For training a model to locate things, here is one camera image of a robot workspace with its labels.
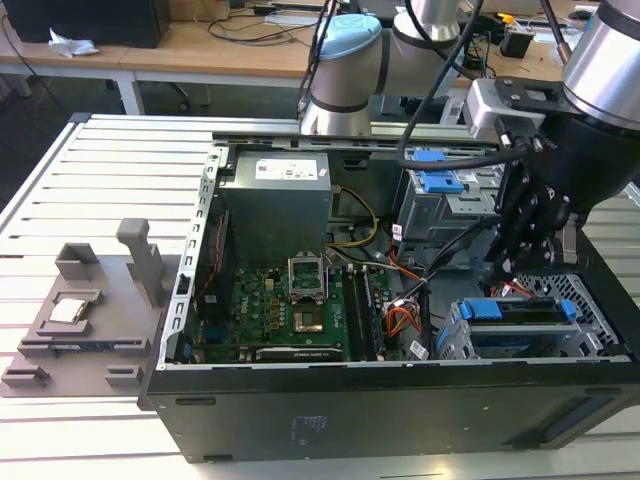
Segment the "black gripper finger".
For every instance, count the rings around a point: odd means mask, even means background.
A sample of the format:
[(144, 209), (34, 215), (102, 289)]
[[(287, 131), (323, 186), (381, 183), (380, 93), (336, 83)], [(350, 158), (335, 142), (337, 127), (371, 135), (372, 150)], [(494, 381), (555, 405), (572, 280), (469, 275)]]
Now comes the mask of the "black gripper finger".
[(563, 241), (557, 237), (568, 221), (568, 203), (551, 187), (535, 191), (536, 204), (525, 230), (524, 272), (555, 272), (565, 266)]
[(522, 162), (514, 162), (505, 168), (496, 203), (500, 222), (492, 243), (492, 276), (497, 280), (507, 280), (507, 274), (513, 270), (515, 256), (524, 238), (522, 231), (531, 216), (530, 187), (530, 174)]

